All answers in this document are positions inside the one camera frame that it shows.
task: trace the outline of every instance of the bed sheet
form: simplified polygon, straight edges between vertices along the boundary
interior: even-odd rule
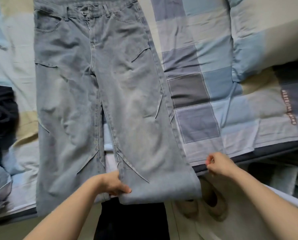
[[[298,140],[298,64],[232,82],[226,0],[139,0],[164,69],[192,166]],[[0,85],[11,86],[20,125],[3,162],[14,183],[9,212],[33,207],[39,168],[32,0],[0,0]],[[110,132],[104,127],[112,150]]]

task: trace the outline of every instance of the belt loop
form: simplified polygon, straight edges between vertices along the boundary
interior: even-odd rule
[[[106,16],[107,16],[107,18],[109,18],[109,17],[110,17],[110,13],[109,13],[109,11],[108,11],[107,5],[104,4],[104,5],[103,5],[103,8],[104,8],[104,11],[106,12]]]
[[[65,21],[69,21],[69,18],[68,18],[68,9],[69,9],[69,7],[66,6],[65,7],[65,11],[64,11],[64,20]]]

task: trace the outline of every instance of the person's left arm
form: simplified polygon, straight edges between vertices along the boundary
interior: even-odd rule
[[[104,173],[89,178],[79,189],[44,218],[24,240],[76,240],[98,194],[130,193],[119,180],[119,172]]]

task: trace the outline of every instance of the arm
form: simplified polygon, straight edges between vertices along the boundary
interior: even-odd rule
[[[117,195],[120,192],[130,193],[131,189],[119,180],[118,171],[91,177],[44,218],[24,240],[77,239],[96,196],[104,192]]]
[[[207,168],[235,181],[254,204],[269,228],[280,240],[298,240],[298,208],[280,198],[222,153],[207,157]]]

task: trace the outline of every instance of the gray clothing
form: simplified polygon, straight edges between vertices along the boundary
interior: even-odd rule
[[[122,204],[201,197],[137,0],[34,0],[34,9],[38,214],[105,173],[102,112],[119,176],[132,189]]]

